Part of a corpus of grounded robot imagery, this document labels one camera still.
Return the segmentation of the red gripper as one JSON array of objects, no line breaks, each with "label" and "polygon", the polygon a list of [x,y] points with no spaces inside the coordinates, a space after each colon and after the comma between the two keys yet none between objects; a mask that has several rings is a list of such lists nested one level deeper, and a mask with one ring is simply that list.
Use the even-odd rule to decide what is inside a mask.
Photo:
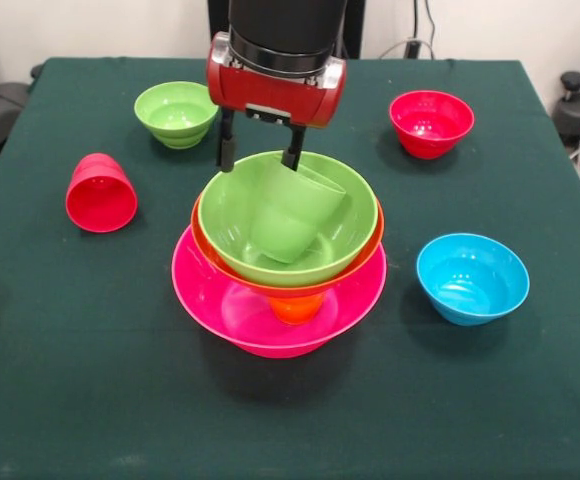
[{"label": "red gripper", "polygon": [[335,114],[346,81],[346,62],[329,57],[314,75],[284,78],[258,72],[232,51],[229,34],[217,33],[206,66],[209,95],[221,106],[216,166],[229,173],[234,168],[234,111],[290,123],[290,145],[281,163],[297,171],[306,128],[324,128]]}]

